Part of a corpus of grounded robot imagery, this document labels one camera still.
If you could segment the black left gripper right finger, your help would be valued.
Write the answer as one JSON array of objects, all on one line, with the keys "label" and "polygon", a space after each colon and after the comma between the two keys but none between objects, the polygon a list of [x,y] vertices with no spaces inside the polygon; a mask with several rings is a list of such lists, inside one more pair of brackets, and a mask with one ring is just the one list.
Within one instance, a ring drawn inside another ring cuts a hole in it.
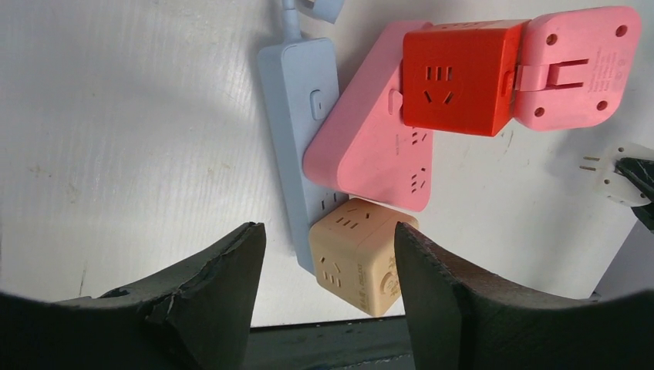
[{"label": "black left gripper right finger", "polygon": [[395,257],[418,369],[651,369],[653,293],[564,298],[491,273],[399,223]]}]

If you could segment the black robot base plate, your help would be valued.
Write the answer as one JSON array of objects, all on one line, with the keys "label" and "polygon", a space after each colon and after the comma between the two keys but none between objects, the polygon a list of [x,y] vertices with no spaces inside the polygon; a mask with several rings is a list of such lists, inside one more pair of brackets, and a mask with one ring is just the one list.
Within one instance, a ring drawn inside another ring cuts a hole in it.
[{"label": "black robot base plate", "polygon": [[252,328],[243,369],[414,369],[403,316]]}]

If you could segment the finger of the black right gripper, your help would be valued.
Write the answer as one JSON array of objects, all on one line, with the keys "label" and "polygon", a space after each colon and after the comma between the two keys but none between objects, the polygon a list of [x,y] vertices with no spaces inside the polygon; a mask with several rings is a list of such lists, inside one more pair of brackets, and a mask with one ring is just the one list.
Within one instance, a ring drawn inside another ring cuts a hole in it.
[{"label": "finger of the black right gripper", "polygon": [[616,169],[623,175],[644,198],[650,201],[649,204],[641,207],[633,207],[632,212],[638,220],[653,232],[653,160],[623,157],[617,160]]}]

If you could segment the pink plug adapter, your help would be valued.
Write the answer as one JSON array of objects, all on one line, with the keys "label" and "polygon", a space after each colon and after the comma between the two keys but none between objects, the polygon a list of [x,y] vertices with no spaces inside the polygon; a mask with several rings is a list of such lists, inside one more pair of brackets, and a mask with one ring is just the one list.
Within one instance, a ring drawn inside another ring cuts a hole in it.
[{"label": "pink plug adapter", "polygon": [[629,6],[550,13],[524,29],[514,118],[535,131],[597,126],[618,109],[642,31]]}]

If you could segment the red cube socket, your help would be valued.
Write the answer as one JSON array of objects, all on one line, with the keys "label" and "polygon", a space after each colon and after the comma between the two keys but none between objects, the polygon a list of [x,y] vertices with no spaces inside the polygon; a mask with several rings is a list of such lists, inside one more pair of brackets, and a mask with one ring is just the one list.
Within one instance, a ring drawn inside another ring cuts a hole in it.
[{"label": "red cube socket", "polygon": [[407,126],[496,136],[512,116],[521,38],[528,21],[425,25],[403,37]]}]

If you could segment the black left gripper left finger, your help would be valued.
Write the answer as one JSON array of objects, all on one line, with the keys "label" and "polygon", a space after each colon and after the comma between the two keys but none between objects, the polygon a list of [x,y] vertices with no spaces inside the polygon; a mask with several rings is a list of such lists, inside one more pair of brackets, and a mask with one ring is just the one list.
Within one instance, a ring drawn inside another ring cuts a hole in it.
[{"label": "black left gripper left finger", "polygon": [[266,247],[246,223],[97,297],[1,296],[3,369],[239,369]]}]

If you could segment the white plug adapter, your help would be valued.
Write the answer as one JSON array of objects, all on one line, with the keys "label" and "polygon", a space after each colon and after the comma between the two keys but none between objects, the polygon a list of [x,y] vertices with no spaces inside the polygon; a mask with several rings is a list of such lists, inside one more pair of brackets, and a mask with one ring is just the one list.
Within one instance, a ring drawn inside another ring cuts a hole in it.
[{"label": "white plug adapter", "polygon": [[653,149],[636,143],[613,143],[602,155],[584,156],[584,164],[579,168],[594,172],[593,190],[617,204],[627,207],[642,207],[652,203],[616,168],[618,160],[626,157],[652,160]]}]

